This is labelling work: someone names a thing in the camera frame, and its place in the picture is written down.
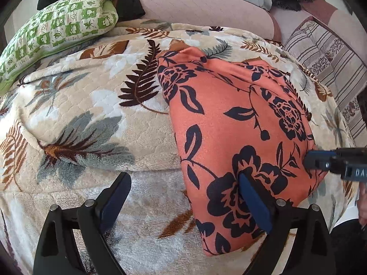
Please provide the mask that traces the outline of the person's right hand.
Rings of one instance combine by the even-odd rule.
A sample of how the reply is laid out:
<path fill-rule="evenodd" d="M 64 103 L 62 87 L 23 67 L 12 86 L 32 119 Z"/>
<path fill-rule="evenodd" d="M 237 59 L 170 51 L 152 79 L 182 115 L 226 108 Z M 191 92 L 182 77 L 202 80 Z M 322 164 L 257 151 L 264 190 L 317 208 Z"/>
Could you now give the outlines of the person's right hand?
<path fill-rule="evenodd" d="M 359 183 L 359 197 L 357 200 L 358 218 L 361 226 L 365 226 L 367 223 L 367 192 L 366 183 Z"/>

